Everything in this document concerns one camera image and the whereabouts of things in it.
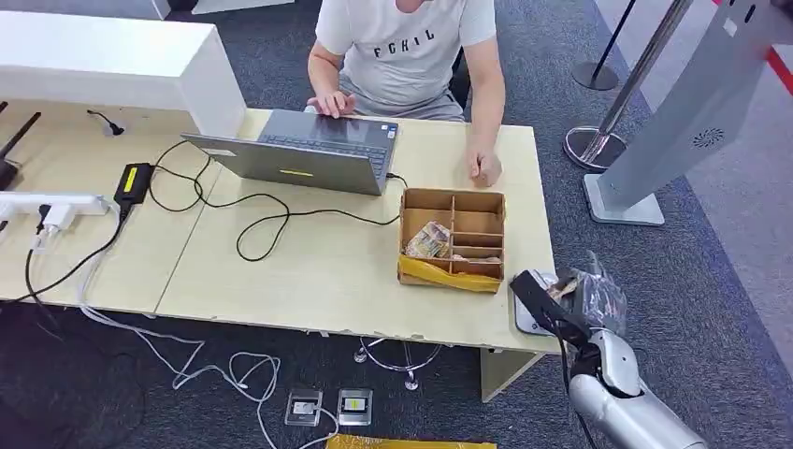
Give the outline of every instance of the yellow object on floor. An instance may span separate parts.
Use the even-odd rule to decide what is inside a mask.
[[[380,438],[337,435],[325,449],[496,449],[491,442],[406,442]]]

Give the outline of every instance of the man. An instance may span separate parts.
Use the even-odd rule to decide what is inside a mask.
[[[494,148],[504,115],[493,2],[324,0],[309,55],[316,95],[309,106],[335,118],[463,122],[448,89],[462,46],[473,91],[467,167],[477,185],[493,185],[501,174]]]

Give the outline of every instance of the cardboard organizer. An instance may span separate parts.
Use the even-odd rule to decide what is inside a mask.
[[[441,268],[450,274],[467,273],[504,279],[504,195],[496,192],[407,189],[402,196],[400,221],[400,257],[408,242],[427,223],[435,221],[451,232],[451,253],[447,258],[409,257]],[[453,259],[498,257],[500,262],[470,262]],[[405,273],[399,265],[399,281],[404,284],[438,285]]]

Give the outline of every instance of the floor socket cover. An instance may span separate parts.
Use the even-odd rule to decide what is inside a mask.
[[[322,391],[292,390],[286,403],[286,416],[283,423],[287,426],[317,427],[320,423]]]
[[[339,390],[339,425],[368,426],[371,424],[372,390],[346,388]]]

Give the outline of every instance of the speaker grille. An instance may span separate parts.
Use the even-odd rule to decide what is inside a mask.
[[[691,142],[694,148],[710,148],[724,140],[724,130],[719,128],[708,128],[694,136]]]

